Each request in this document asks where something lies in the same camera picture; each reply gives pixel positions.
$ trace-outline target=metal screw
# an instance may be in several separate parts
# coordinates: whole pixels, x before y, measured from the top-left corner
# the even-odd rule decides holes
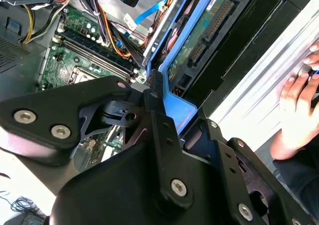
[[[237,140],[237,144],[238,144],[240,147],[242,147],[242,148],[245,147],[245,144],[244,144],[242,141],[240,141],[240,140]]]
[[[253,220],[253,214],[251,213],[250,209],[246,205],[239,204],[238,210],[244,219],[246,219],[247,221],[250,221],[250,222]]]
[[[292,221],[293,221],[293,225],[301,225],[301,223],[296,219],[292,219]]]
[[[71,135],[71,130],[64,126],[64,125],[55,125],[52,129],[51,129],[51,134],[58,139],[66,139],[68,137],[70,137]]]
[[[29,110],[19,110],[15,112],[13,117],[16,120],[16,122],[19,122],[21,124],[30,124],[36,120],[35,113]]]
[[[151,94],[151,96],[153,96],[154,98],[158,98],[158,97],[159,97],[159,96],[158,96],[156,93],[154,93],[154,92],[151,92],[150,94]]]
[[[179,179],[174,179],[171,182],[171,189],[180,197],[185,197],[187,193],[187,188],[185,184],[179,180]]]
[[[214,121],[210,121],[210,125],[214,128],[218,128],[218,125]]]
[[[118,82],[118,85],[119,85],[121,88],[123,88],[123,89],[125,89],[125,88],[126,88],[126,85],[125,85],[125,84],[123,84],[122,82]]]

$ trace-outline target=silver side panel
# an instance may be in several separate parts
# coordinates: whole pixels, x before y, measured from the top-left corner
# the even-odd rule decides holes
[[[319,0],[311,0],[247,73],[210,119],[226,139],[243,139],[256,151],[280,129],[279,95],[319,37]]]

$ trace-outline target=human hand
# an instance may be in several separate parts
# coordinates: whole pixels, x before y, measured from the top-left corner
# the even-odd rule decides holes
[[[319,42],[312,45],[310,51],[319,51]],[[307,56],[304,63],[313,70],[319,70],[319,54]],[[314,74],[304,88],[308,78],[308,73],[302,73],[297,80],[289,78],[281,93],[279,106],[282,129],[270,147],[270,153],[276,160],[293,157],[298,149],[319,134],[319,105],[315,109],[311,108],[312,98],[319,85],[319,74]]]
[[[282,142],[292,151],[302,148],[319,134],[319,105],[311,108],[319,74],[314,74],[303,89],[308,77],[304,72],[296,80],[289,78],[280,97]]]
[[[318,52],[319,51],[319,42],[313,44],[312,46],[310,46],[309,50],[311,52]],[[309,66],[311,66],[311,68],[313,70],[319,70],[319,53],[314,53],[312,55],[307,56],[303,62]]]

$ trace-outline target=motherboard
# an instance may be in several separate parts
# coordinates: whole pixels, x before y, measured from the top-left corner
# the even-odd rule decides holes
[[[118,76],[131,83],[145,83],[146,72],[132,60],[117,55],[100,37],[97,23],[81,11],[68,6],[61,15],[55,36],[48,48],[38,81],[38,90],[47,90],[91,79]],[[123,129],[113,126],[108,132],[81,141],[78,170],[82,172],[120,152]]]

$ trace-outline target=ventilation grille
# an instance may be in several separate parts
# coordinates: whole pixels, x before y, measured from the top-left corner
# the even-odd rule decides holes
[[[0,68],[20,59],[29,52],[0,38]]]

